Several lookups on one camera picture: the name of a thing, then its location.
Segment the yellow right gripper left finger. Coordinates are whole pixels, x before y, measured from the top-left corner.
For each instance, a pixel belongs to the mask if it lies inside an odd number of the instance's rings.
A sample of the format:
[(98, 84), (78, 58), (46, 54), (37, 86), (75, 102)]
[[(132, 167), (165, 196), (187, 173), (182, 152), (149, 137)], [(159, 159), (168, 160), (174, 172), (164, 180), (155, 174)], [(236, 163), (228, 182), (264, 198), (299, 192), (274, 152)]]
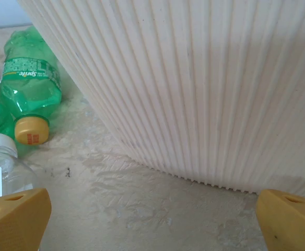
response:
[(45, 188), (0, 197), (0, 250), (38, 250), (50, 216)]

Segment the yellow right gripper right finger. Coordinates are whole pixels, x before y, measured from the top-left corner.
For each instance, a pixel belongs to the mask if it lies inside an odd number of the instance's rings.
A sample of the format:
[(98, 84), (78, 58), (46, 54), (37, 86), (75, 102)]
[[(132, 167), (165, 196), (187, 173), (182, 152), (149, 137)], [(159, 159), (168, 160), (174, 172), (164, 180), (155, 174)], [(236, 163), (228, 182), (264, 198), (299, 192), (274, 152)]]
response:
[(305, 197), (265, 189), (255, 212), (268, 250), (305, 250)]

